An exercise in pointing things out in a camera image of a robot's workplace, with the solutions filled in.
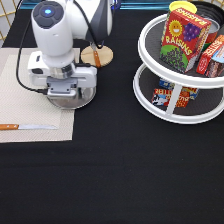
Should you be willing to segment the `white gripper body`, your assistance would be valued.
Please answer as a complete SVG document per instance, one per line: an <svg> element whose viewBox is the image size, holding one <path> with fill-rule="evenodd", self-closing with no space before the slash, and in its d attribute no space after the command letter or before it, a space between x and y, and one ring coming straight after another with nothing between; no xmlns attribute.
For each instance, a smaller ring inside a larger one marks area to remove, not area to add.
<svg viewBox="0 0 224 224"><path fill-rule="evenodd" d="M28 72L31 83L45 87L50 99L73 99L79 88L95 88L97 84L97 69L94 66L72 61L62 68L49 67L41 51L30 55Z"/></svg>

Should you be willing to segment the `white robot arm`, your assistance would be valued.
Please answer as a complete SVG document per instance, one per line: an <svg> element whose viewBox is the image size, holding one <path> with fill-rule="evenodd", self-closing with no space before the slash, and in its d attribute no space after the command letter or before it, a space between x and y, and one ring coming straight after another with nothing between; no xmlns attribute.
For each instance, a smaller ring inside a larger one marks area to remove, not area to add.
<svg viewBox="0 0 224 224"><path fill-rule="evenodd" d="M31 82L44 86L50 99L74 98L78 88L96 86L97 69L75 62L73 41L100 49L112 30L109 0L45 0L31 12L38 50L31 54Z"/></svg>

